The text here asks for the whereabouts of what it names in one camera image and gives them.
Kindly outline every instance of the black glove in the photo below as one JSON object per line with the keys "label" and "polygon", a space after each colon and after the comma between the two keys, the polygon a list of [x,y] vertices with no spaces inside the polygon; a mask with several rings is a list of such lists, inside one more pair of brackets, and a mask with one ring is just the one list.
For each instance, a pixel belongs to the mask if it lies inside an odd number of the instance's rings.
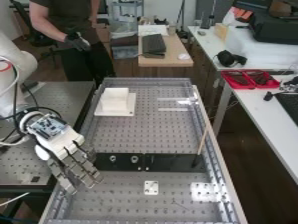
{"label": "black glove", "polygon": [[90,44],[80,33],[68,34],[64,43],[72,45],[78,51],[90,51]]}

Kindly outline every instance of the red container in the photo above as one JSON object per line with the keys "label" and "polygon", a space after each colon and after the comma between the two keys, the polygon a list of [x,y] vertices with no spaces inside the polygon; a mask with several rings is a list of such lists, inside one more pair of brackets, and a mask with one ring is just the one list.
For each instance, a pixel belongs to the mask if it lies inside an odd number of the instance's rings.
{"label": "red container", "polygon": [[243,75],[250,78],[258,89],[275,89],[279,87],[279,82],[265,71],[247,70],[243,71]]}
{"label": "red container", "polygon": [[233,89],[254,89],[255,83],[242,71],[222,71],[221,75]]}

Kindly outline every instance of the small metal bracket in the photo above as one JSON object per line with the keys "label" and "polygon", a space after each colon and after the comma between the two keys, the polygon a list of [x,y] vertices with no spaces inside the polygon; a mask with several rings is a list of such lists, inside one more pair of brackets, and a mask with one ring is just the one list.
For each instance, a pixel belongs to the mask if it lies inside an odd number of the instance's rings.
{"label": "small metal bracket", "polygon": [[154,180],[145,181],[144,194],[145,195],[158,195],[158,181],[154,181]]}

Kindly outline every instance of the robotic hand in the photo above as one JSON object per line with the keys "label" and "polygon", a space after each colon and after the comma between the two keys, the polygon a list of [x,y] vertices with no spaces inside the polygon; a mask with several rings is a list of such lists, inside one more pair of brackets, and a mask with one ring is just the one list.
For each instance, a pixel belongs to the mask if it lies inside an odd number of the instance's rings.
{"label": "robotic hand", "polygon": [[81,148],[84,136],[54,114],[44,114],[38,107],[25,102],[19,82],[37,68],[36,59],[21,52],[0,32],[0,119],[15,122],[15,128],[23,139],[9,144],[17,145],[32,138],[34,151],[46,161],[52,174],[68,193],[76,193],[69,174],[92,188],[102,179],[98,170],[88,160],[88,153]]}

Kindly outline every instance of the perforated metal table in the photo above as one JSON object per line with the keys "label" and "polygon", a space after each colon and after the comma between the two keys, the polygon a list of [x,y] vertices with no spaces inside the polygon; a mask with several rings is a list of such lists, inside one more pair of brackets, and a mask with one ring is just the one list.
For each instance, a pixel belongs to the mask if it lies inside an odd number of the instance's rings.
{"label": "perforated metal table", "polygon": [[[46,83],[34,92],[34,97],[40,106],[57,110],[64,120],[78,127],[92,89],[92,82]],[[0,136],[5,136],[12,128],[9,122],[0,122]],[[11,147],[0,154],[0,192],[40,192],[50,184],[53,188],[53,183],[46,164],[34,154],[33,142]]]}
{"label": "perforated metal table", "polygon": [[[105,88],[137,94],[134,117],[94,117]],[[205,127],[199,172],[104,171],[92,189],[66,195],[56,186],[40,224],[241,223],[246,218],[210,128],[197,89],[189,79],[105,79],[81,134],[97,153],[185,155],[197,153]],[[146,195],[145,181],[158,182]]]}

